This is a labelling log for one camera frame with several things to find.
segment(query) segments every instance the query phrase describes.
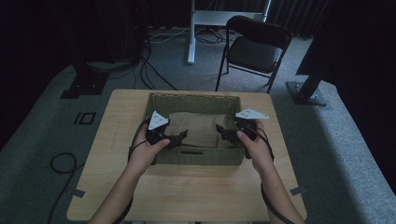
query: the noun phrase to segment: chair seat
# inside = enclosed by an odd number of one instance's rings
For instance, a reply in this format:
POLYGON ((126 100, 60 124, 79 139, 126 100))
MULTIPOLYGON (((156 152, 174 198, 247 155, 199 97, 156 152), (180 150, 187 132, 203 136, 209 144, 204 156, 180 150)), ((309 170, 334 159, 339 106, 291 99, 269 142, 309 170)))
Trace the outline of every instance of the chair seat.
POLYGON ((259 70, 264 73, 274 71, 276 61, 282 49, 259 44, 238 36, 228 51, 227 60, 229 63, 242 67, 259 70))

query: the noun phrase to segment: storage basket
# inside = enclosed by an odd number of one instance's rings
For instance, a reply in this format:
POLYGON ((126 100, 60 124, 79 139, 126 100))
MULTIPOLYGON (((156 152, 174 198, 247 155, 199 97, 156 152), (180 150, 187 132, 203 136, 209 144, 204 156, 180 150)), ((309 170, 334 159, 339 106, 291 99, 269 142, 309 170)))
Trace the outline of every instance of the storage basket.
MULTIPOLYGON (((143 119, 156 110, 164 117, 176 112, 227 115, 225 129, 236 129, 233 117, 241 111, 239 97, 218 95, 151 93, 143 119)), ((163 149, 157 155, 157 163, 189 165, 240 165, 245 157, 241 143, 229 148, 192 147, 182 145, 163 149)))

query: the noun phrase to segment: chair backrest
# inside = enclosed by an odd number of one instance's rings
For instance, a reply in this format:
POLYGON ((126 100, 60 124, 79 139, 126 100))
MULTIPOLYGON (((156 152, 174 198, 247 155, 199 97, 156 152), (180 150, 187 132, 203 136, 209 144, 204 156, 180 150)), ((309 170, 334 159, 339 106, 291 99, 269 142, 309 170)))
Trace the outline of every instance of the chair backrest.
POLYGON ((291 41, 291 32, 283 26, 257 21, 245 16, 234 16, 227 21, 227 34, 234 30, 254 42, 286 50, 291 41))

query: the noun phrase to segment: wooden table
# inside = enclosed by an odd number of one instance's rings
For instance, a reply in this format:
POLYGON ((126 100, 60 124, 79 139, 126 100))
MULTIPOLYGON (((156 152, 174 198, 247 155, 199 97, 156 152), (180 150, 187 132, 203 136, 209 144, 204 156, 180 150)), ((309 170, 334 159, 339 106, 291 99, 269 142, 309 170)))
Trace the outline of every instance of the wooden table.
MULTIPOLYGON (((108 102, 90 155, 67 217, 88 220, 107 196, 127 162, 137 126, 149 93, 153 91, 115 90, 108 102)), ((275 165, 287 191, 298 187, 271 97, 266 93, 155 91, 180 94, 239 96, 247 107, 268 114, 263 119, 275 154, 275 165)), ((269 220, 260 192, 260 178, 244 159, 240 166, 166 165, 150 166, 141 177, 127 220, 145 221, 266 221, 269 220)), ((306 218, 300 194, 290 197, 306 218)))

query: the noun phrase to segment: fabric inside basket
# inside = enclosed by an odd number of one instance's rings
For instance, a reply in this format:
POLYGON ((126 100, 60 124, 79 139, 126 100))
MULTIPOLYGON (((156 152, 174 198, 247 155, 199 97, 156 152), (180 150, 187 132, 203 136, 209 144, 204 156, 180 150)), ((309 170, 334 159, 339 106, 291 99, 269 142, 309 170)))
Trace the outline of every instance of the fabric inside basket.
POLYGON ((165 130, 166 135, 178 135, 188 130, 183 145, 197 147, 231 147, 232 144, 221 139, 216 131, 216 124, 225 127, 227 116, 207 115, 199 113, 177 112, 169 115, 170 124, 165 130))

